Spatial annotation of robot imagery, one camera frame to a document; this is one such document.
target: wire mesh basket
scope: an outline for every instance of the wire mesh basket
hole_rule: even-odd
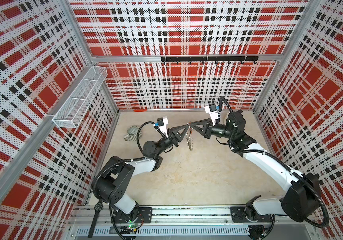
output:
[[[106,68],[92,66],[53,118],[55,125],[78,128],[106,77]]]

